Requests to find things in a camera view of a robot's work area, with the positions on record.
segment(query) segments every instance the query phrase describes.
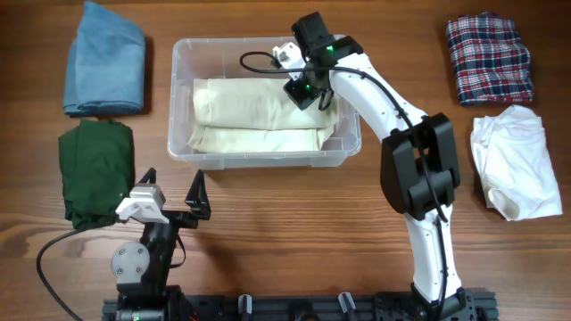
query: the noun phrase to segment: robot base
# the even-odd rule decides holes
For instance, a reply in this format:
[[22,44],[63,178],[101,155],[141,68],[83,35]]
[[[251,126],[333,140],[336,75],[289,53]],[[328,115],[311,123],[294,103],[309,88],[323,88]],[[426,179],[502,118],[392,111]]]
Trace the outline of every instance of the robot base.
[[[446,321],[498,321],[497,303],[493,292],[466,290],[467,305],[446,317]],[[200,321],[241,321],[238,298],[220,295],[190,295],[186,299],[198,312]],[[336,296],[265,297],[253,298],[250,321],[293,321],[289,307],[292,302],[306,300],[313,305],[321,321],[347,321]],[[358,321],[415,321],[415,305],[410,292],[381,292],[376,295],[355,296],[354,316]],[[103,321],[115,321],[116,301],[103,306]]]

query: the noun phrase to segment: folded towel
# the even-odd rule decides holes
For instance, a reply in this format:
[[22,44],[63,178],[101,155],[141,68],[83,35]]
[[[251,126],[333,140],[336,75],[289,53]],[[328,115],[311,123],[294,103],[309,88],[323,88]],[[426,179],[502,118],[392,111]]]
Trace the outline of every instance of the folded towel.
[[333,127],[263,130],[195,125],[188,144],[199,152],[319,151],[331,134]]
[[541,117],[512,105],[498,117],[476,118],[470,143],[489,208],[507,220],[563,213]]
[[205,126],[251,129],[329,128],[339,122],[337,99],[324,111],[319,100],[305,111],[287,96],[288,79],[195,79],[194,116]]
[[489,12],[460,16],[448,21],[446,36],[462,106],[532,101],[531,55],[514,21]]
[[58,139],[65,218],[75,229],[115,223],[135,181],[131,128],[82,119]]
[[86,2],[70,48],[63,110],[70,116],[143,109],[145,38],[133,22]]

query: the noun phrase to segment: cream towel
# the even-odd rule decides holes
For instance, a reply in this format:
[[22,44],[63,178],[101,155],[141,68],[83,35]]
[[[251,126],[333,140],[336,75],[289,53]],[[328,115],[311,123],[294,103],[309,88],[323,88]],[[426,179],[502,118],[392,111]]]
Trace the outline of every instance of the cream towel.
[[286,82],[195,79],[188,144],[199,152],[319,151],[339,122],[339,102],[334,99],[325,111],[319,111],[319,102],[301,111],[284,91]]
[[339,122],[339,102],[301,111],[284,91],[287,79],[195,79],[194,116],[200,125],[249,129],[328,128]]

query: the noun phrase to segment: clear plastic container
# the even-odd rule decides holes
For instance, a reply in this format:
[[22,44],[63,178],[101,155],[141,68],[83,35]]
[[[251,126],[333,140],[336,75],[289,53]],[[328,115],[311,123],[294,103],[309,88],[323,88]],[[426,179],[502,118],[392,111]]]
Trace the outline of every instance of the clear plastic container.
[[[312,166],[334,167],[348,156],[360,151],[359,114],[342,101],[340,122],[318,152],[242,152],[204,153],[187,143],[194,130],[192,99],[195,78],[288,78],[287,74],[259,74],[240,66],[245,52],[271,52],[276,45],[295,42],[293,37],[182,39],[172,54],[172,83],[170,87],[169,154],[199,169],[227,169],[252,167]],[[269,69],[269,59],[248,57],[248,64]],[[183,86],[190,89],[183,91]]]

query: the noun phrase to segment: folded blue cloth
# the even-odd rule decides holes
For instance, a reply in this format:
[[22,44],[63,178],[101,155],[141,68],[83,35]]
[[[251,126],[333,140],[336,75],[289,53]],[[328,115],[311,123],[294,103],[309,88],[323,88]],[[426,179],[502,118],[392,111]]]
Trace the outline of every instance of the folded blue cloth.
[[143,109],[145,37],[133,22],[85,2],[70,48],[63,111],[70,116],[134,114]]

